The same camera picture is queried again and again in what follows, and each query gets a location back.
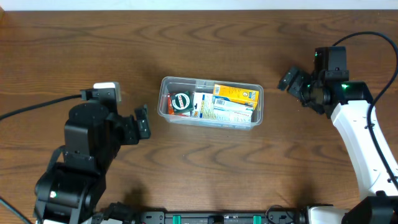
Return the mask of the red orange small box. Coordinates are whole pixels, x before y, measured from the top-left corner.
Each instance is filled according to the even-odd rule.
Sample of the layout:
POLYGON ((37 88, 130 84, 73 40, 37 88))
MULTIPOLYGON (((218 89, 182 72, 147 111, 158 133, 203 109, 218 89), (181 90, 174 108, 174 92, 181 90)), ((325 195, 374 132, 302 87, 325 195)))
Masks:
MULTIPOLYGON (((174 108, 172 106, 172 100, 171 100, 171 95, 170 94, 167 95, 167 104, 168 104, 168 114, 175 115, 174 108)), ((189 116, 191 116, 191 112, 189 111, 189 112, 181 113, 181 114, 178 114, 178 115, 179 116, 189 117, 189 116)))

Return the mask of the dark green small box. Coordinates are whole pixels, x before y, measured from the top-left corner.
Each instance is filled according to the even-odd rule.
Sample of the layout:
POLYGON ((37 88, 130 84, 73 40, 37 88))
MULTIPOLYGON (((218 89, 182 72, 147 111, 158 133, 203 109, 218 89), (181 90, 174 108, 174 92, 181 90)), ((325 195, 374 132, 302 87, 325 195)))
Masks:
POLYGON ((170 99, 174 114, 180 115, 193 111, 193 100, 189 91, 174 93, 170 99))

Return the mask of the large blue white box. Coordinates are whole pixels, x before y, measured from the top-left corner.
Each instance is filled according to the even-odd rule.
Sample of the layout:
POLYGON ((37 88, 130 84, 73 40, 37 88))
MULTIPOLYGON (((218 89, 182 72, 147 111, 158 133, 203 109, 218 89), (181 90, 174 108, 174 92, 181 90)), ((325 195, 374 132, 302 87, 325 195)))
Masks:
POLYGON ((213 95, 211 93, 193 93, 193 118, 216 119, 213 95))

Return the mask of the slim white blue box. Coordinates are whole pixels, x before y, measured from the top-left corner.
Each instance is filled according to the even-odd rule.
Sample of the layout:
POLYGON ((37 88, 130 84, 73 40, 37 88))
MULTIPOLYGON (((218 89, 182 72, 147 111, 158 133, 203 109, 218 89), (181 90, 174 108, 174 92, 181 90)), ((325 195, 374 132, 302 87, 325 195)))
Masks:
POLYGON ((242 105, 222 98, 215 98, 213 112, 217 120, 250 123, 254 109, 251 106, 242 105))

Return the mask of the yellow box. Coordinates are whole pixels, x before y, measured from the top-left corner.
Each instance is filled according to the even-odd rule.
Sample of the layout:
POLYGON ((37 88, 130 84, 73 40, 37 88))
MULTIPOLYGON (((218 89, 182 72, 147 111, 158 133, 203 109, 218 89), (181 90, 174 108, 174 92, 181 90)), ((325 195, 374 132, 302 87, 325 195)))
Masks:
POLYGON ((259 99, 259 92, 256 90, 248 90, 225 85, 215 85, 213 96, 226 101, 232 101, 246 106, 256 108, 259 99))

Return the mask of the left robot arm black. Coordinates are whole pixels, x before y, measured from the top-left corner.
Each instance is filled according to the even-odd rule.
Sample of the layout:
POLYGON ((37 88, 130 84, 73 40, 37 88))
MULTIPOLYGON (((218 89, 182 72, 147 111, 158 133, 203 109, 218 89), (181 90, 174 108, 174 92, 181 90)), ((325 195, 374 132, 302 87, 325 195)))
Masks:
POLYGON ((64 126, 65 144, 54 150, 35 185, 38 223, 82 223, 91 218, 106 189, 106 173, 121 146, 149 139, 147 106, 118 113, 114 88, 81 91, 64 126))

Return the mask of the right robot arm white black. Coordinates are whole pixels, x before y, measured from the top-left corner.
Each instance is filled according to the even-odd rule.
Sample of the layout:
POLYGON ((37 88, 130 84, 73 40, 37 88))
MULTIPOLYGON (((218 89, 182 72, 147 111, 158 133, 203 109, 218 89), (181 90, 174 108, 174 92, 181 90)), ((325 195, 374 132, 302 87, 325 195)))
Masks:
POLYGON ((307 206, 302 223, 397 223, 397 162, 384 138, 367 84, 349 80, 344 47, 315 49, 314 70, 292 67, 278 89, 325 114, 338 130, 354 167, 360 203, 350 210, 307 206))

